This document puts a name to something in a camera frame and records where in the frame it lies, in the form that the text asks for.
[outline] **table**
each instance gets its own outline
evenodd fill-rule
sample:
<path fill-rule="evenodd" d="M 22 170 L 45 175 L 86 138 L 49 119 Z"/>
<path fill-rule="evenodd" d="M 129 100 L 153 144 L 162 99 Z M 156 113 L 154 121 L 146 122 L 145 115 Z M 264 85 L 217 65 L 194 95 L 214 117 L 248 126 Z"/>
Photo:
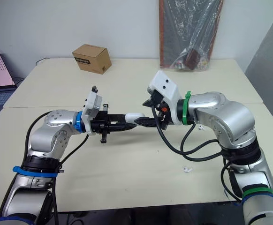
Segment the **table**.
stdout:
<path fill-rule="evenodd" d="M 82 71 L 73 59 L 49 59 L 36 66 L 0 112 L 0 203 L 14 176 L 12 168 L 23 158 L 29 125 L 40 114 L 67 109 L 80 111 L 91 87 L 97 85 L 109 113 L 143 112 L 147 86 L 159 69 L 158 60 L 112 60 L 103 75 Z M 212 60 L 204 72 L 165 70 L 180 92 L 220 91 L 230 100 L 245 104 L 256 118 L 258 140 L 273 173 L 273 117 L 234 60 Z M 188 127 L 169 126 L 166 136 L 179 145 Z M 69 153 L 84 134 L 72 136 Z M 187 147 L 213 139 L 209 129 L 195 129 Z M 222 159 L 194 163 L 173 153 L 155 128 L 136 127 L 112 133 L 107 144 L 99 135 L 90 137 L 65 164 L 57 179 L 59 211 L 100 210 L 126 207 L 227 201 L 220 183 Z M 194 157 L 219 151 L 210 144 Z M 183 168 L 192 167 L 185 173 Z"/>
<path fill-rule="evenodd" d="M 261 103 L 245 104 L 255 115 L 260 146 L 273 174 L 273 117 Z M 0 112 L 0 203 L 11 182 L 12 168 L 23 157 L 26 131 L 40 114 L 59 107 L 5 108 Z M 63 107 L 80 110 L 79 106 Z M 169 126 L 165 132 L 178 146 L 188 127 Z M 72 136 L 69 153 L 85 137 Z M 214 138 L 213 132 L 195 129 L 187 148 Z M 216 143 L 203 148 L 194 157 L 219 151 Z M 192 167 L 185 173 L 183 168 Z M 173 153 L 161 141 L 155 128 L 136 127 L 112 133 L 107 144 L 92 136 L 64 164 L 65 172 L 57 178 L 59 211 L 100 210 L 167 204 L 227 201 L 220 182 L 222 158 L 194 163 Z"/>
<path fill-rule="evenodd" d="M 146 89 L 159 70 L 159 61 L 114 59 L 112 64 L 100 75 L 80 70 L 74 59 L 45 60 L 33 69 L 4 107 L 83 106 L 96 85 L 111 111 L 123 104 L 126 111 L 130 108 L 140 111 L 149 96 Z M 178 85 L 182 96 L 188 90 L 192 94 L 220 91 L 232 101 L 263 102 L 235 60 L 211 60 L 204 72 L 165 73 Z"/>

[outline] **white object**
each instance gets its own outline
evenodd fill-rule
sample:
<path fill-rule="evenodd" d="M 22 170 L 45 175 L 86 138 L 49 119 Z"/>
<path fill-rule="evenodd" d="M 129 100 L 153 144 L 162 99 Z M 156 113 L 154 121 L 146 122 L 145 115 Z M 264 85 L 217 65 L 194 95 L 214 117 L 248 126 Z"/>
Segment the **white object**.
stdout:
<path fill-rule="evenodd" d="M 199 125 L 198 130 L 203 130 L 203 131 L 205 131 L 205 127 L 202 126 L 202 125 Z"/>
<path fill-rule="evenodd" d="M 85 101 L 85 107 L 83 108 L 81 119 L 84 123 L 86 133 L 88 135 L 95 135 L 96 133 L 91 129 L 91 120 L 96 117 L 100 110 L 102 97 L 97 93 L 90 91 L 87 100 Z"/>
<path fill-rule="evenodd" d="M 135 123 L 134 120 L 136 120 L 137 118 L 140 118 L 140 117 L 144 117 L 144 116 L 145 116 L 144 113 L 130 112 L 130 113 L 125 114 L 125 121 L 127 123 L 137 124 L 137 123 Z"/>
<path fill-rule="evenodd" d="M 185 171 L 186 173 L 189 173 L 189 172 L 191 172 L 192 170 L 193 170 L 192 167 L 184 167 L 184 168 L 183 168 L 183 171 Z"/>
<path fill-rule="evenodd" d="M 164 101 L 168 104 L 171 111 L 171 118 L 175 125 L 181 125 L 182 122 L 177 117 L 177 102 L 182 99 L 177 85 L 161 70 L 159 70 L 151 83 L 149 84 L 151 91 L 157 90 L 163 95 Z"/>

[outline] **cable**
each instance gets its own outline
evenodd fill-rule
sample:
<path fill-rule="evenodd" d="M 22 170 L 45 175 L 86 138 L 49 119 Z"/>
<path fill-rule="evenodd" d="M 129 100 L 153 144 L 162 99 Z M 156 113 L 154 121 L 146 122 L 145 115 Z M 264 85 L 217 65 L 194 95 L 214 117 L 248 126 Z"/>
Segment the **cable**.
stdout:
<path fill-rule="evenodd" d="M 48 57 L 45 57 L 45 58 L 42 58 L 42 59 L 40 59 L 40 60 L 36 61 L 35 66 L 37 66 L 37 65 L 38 65 L 38 62 L 40 62 L 40 61 L 42 61 L 42 60 L 45 60 L 45 59 L 49 59 L 49 58 L 48 58 Z"/>
<path fill-rule="evenodd" d="M 73 225 L 75 222 L 80 222 L 82 225 L 84 225 L 84 221 L 82 219 L 74 220 L 70 225 Z"/>
<path fill-rule="evenodd" d="M 57 211 L 57 203 L 56 203 L 56 177 L 52 178 L 53 184 L 52 184 L 52 198 L 53 198 L 53 210 L 54 210 L 54 223 L 55 225 L 59 225 L 58 222 L 58 211 Z"/>
<path fill-rule="evenodd" d="M 226 184 L 225 184 L 225 182 L 224 182 L 224 172 L 225 172 L 225 170 L 229 167 L 230 164 L 231 164 L 231 162 L 228 161 L 228 162 L 225 164 L 225 166 L 223 166 L 223 168 L 222 168 L 222 170 L 221 170 L 221 174 L 220 174 L 221 183 L 222 183 L 224 189 L 226 190 L 226 192 L 229 193 L 234 199 L 236 199 L 236 201 L 237 201 L 238 203 L 240 203 L 241 200 L 240 200 L 237 196 L 235 196 L 235 195 L 228 189 L 228 187 L 226 186 Z"/>
<path fill-rule="evenodd" d="M 71 155 L 73 155 L 89 138 L 89 135 L 86 135 L 85 139 L 73 150 L 71 151 L 60 163 L 61 166 Z"/>
<path fill-rule="evenodd" d="M 30 136 L 30 132 L 31 132 L 31 130 L 32 130 L 32 128 L 33 128 L 33 126 L 42 118 L 42 117 L 44 117 L 44 116 L 46 116 L 47 114 L 49 114 L 51 111 L 49 111 L 49 112 L 46 112 L 46 113 L 44 113 L 44 114 L 42 114 L 42 115 L 40 115 L 39 117 L 37 117 L 34 121 L 33 121 L 33 123 L 30 125 L 30 127 L 28 128 L 28 130 L 27 130 L 27 134 L 26 134 L 26 139 L 25 139 L 25 150 L 24 150 L 24 157 L 23 157 L 23 161 L 22 161 L 22 165 L 21 165 L 21 167 L 23 167 L 23 165 L 24 165 L 24 162 L 25 162 L 25 160 L 26 160 L 26 158 L 27 158 L 27 153 L 28 153 L 28 143 L 29 143 L 29 136 Z"/>
<path fill-rule="evenodd" d="M 164 141 L 164 143 L 168 146 L 169 149 L 171 149 L 173 152 L 179 154 L 179 155 L 183 155 L 183 157 L 187 160 L 190 160 L 190 161 L 194 161 L 194 162 L 202 162 L 202 161 L 207 161 L 207 160 L 210 160 L 210 159 L 213 159 L 213 158 L 216 158 L 218 156 L 221 156 L 222 153 L 221 152 L 218 152 L 216 154 L 213 154 L 211 156 L 207 156 L 207 157 L 204 157 L 204 158 L 190 158 L 186 155 L 190 154 L 191 153 L 194 153 L 196 151 L 198 151 L 200 148 L 206 146 L 207 144 L 209 143 L 212 143 L 212 142 L 218 142 L 218 140 L 216 139 L 213 139 L 213 140 L 209 140 L 209 141 L 206 141 L 205 143 L 197 146 L 195 149 L 191 150 L 191 151 L 187 151 L 187 152 L 184 152 L 183 151 L 183 144 L 184 144 L 184 141 L 186 140 L 186 138 L 189 136 L 189 134 L 191 133 L 191 131 L 194 129 L 194 125 L 190 128 L 190 130 L 187 132 L 187 134 L 184 136 L 183 140 L 182 140 L 182 144 L 181 144 L 181 150 L 177 150 L 176 148 L 174 148 L 170 142 L 167 140 L 167 138 L 165 137 L 164 133 L 162 132 L 161 128 L 160 128 L 160 124 L 159 124 L 159 120 L 157 118 L 157 115 L 156 115 L 156 112 L 155 112 L 155 107 L 152 106 L 151 107 L 151 110 L 152 110 L 152 113 L 153 113 L 153 117 L 154 117 L 154 121 L 156 123 L 156 128 L 159 132 L 159 135 L 161 137 L 161 139 Z"/>

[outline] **green tape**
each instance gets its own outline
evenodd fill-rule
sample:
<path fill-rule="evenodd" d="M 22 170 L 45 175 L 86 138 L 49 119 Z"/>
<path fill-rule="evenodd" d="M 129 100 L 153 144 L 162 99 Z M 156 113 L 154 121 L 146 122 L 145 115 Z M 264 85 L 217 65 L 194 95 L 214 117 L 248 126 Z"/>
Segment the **green tape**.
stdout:
<path fill-rule="evenodd" d="M 253 188 L 253 189 L 249 189 L 247 191 L 245 191 L 242 195 L 242 198 L 244 198 L 245 196 L 247 195 L 250 195 L 252 193 L 256 193 L 256 192 L 270 192 L 271 194 L 273 194 L 273 191 L 269 188 L 265 188 L 265 187 L 256 187 L 256 188 Z"/>
<path fill-rule="evenodd" d="M 184 125 L 188 125 L 188 106 L 189 99 L 191 97 L 191 91 L 189 90 L 185 95 L 185 100 L 183 101 L 183 109 L 182 109 L 182 123 Z"/>

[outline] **brown box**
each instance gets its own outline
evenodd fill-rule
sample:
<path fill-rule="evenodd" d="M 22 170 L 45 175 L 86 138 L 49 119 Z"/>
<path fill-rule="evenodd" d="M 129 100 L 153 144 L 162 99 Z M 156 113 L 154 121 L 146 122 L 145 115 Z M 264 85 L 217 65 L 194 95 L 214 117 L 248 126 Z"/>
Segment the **brown box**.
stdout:
<path fill-rule="evenodd" d="M 72 52 L 79 65 L 85 71 L 103 74 L 112 65 L 106 48 L 82 45 Z"/>

